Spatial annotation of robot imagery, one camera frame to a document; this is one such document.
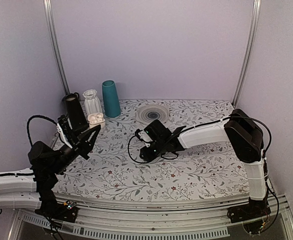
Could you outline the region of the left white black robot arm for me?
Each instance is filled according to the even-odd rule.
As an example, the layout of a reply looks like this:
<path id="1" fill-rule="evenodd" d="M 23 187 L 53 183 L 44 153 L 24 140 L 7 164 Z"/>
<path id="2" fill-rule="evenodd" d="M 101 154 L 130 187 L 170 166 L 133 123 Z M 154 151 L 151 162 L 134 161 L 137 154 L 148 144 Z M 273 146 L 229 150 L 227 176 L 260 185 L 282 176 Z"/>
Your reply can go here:
<path id="1" fill-rule="evenodd" d="M 42 141 L 35 142 L 28 159 L 31 167 L 11 172 L 0 172 L 0 211 L 2 209 L 32 209 L 47 218 L 74 222 L 79 209 L 76 202 L 59 203 L 52 189 L 66 168 L 78 156 L 89 159 L 100 125 L 79 135 L 67 130 L 68 139 L 54 150 Z"/>

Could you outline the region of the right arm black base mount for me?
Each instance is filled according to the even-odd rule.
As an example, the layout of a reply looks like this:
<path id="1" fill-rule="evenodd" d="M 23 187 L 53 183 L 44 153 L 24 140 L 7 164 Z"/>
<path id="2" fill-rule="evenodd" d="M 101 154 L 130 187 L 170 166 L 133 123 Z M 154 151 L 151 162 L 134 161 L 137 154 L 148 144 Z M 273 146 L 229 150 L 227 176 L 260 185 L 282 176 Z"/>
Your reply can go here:
<path id="1" fill-rule="evenodd" d="M 253 200 L 248 198 L 248 203 L 229 207 L 227 209 L 227 217 L 231 223 L 238 223 L 255 218 L 261 218 L 271 213 L 268 203 L 268 195 L 263 200 Z"/>

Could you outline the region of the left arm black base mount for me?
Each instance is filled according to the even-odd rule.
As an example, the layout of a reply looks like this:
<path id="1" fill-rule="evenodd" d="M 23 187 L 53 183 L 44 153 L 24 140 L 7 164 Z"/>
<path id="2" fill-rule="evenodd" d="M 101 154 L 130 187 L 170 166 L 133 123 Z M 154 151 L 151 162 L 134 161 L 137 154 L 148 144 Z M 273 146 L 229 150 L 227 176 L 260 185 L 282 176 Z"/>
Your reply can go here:
<path id="1" fill-rule="evenodd" d="M 76 201 L 66 200 L 63 203 L 58 203 L 55 197 L 42 200 L 40 208 L 34 210 L 36 214 L 43 217 L 69 223 L 76 222 L 78 211 Z"/>

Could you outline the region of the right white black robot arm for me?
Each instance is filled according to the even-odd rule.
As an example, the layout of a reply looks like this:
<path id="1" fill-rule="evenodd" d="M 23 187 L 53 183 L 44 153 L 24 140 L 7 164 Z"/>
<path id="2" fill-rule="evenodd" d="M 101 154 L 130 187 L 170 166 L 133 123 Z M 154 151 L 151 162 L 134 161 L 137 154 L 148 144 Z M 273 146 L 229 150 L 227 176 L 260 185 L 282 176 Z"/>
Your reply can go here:
<path id="1" fill-rule="evenodd" d="M 170 131 L 158 119 L 152 121 L 143 130 L 136 130 L 134 135 L 145 144 L 139 156 L 147 163 L 166 153 L 181 152 L 195 146 L 211 143 L 229 142 L 236 157 L 243 162 L 248 177 L 249 198 L 245 214 L 256 218 L 264 211 L 268 189 L 266 184 L 266 153 L 270 147 L 264 144 L 266 125 L 247 116 L 241 109 L 235 109 L 222 119 L 201 123 L 187 128 L 181 126 Z"/>

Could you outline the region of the white earbuds charging case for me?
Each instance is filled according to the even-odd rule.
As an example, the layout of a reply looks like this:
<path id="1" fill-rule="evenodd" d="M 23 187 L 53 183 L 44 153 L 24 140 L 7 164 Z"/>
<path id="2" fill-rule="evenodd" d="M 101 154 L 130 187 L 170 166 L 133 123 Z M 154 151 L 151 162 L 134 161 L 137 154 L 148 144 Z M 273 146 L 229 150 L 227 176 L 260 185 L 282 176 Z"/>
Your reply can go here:
<path id="1" fill-rule="evenodd" d="M 100 125 L 100 128 L 103 129 L 106 125 L 106 120 L 105 120 L 104 114 L 102 112 L 96 112 L 96 113 L 89 114 L 87 116 L 87 121 L 88 121 L 90 129 L 92 129 L 98 125 Z"/>

